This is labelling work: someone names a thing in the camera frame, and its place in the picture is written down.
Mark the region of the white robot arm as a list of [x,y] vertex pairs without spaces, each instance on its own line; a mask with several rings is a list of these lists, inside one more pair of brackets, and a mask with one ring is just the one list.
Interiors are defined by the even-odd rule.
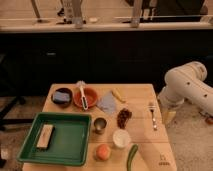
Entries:
[[166,72],[165,86],[157,96],[164,124],[172,121],[176,110],[186,99],[197,105],[203,115],[213,119],[213,87],[204,83],[206,77],[205,65],[197,61],[186,63]]

